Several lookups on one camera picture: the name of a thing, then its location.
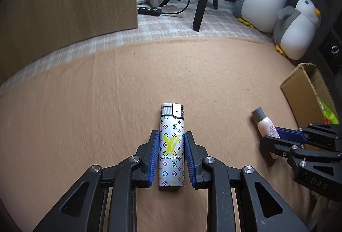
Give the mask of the pink bottle grey cap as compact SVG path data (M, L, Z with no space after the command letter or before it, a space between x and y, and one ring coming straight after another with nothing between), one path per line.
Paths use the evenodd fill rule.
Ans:
M271 136L273 138L280 139L280 135L278 134L276 127L274 126L273 122L265 115L261 106L253 110L251 114L255 122L257 123L257 128L262 137Z

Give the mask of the black power strip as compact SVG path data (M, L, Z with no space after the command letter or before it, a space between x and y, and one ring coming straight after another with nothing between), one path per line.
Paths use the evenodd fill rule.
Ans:
M139 15L160 16L162 13L162 9L138 6L137 12Z

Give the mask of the brown blanket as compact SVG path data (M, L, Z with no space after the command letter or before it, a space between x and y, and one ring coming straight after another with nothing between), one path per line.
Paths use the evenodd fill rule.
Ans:
M285 159L264 159L251 117L262 107L297 128L280 88L293 69L271 44L219 37L139 42L53 67L1 96L1 200L32 231L88 167L133 155L175 102L209 155L255 167L307 222L309 191Z

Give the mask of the patterned white lighter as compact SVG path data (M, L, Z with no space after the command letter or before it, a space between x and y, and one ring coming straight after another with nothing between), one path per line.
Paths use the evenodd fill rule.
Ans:
M161 105L159 128L159 187L184 186L184 109L182 104Z

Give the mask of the small penguin plush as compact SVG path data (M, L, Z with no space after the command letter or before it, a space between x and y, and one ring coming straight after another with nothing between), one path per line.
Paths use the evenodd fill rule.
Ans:
M276 50L292 60L299 60L311 45L321 24L321 12L311 0L298 0L295 7L277 12L273 39Z

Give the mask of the plaid bed sheet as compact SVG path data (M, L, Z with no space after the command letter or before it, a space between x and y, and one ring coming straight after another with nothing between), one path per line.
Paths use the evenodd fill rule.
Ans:
M1 95L23 81L49 70L57 65L68 63L76 58L91 55L97 51L123 46L140 41L158 40L163 38L183 37L232 37L262 42L273 42L271 37L238 22L238 19L226 10L206 10L200 31L191 29L194 10L159 17L139 15L138 28L119 31L76 42L53 51L16 72L1 84Z

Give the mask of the light wooden board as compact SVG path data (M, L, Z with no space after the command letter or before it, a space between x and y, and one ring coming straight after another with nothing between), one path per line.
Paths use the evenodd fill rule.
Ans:
M2 0L1 80L61 47L136 27L136 0Z

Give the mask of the cardboard box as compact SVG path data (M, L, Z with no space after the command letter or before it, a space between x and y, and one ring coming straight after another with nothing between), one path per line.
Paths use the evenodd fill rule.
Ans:
M325 124L322 110L318 104L317 96L337 116L337 110L330 92L318 68L312 63L299 64L282 82L280 88L291 107L292 113L299 128L309 123Z

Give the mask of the green tube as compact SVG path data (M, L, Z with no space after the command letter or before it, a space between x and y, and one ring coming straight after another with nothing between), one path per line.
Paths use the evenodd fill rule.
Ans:
M331 111L331 109L329 109L328 106L325 105L325 103L318 96L317 96L317 101L322 110L325 124L338 125L339 120L336 118L335 114Z

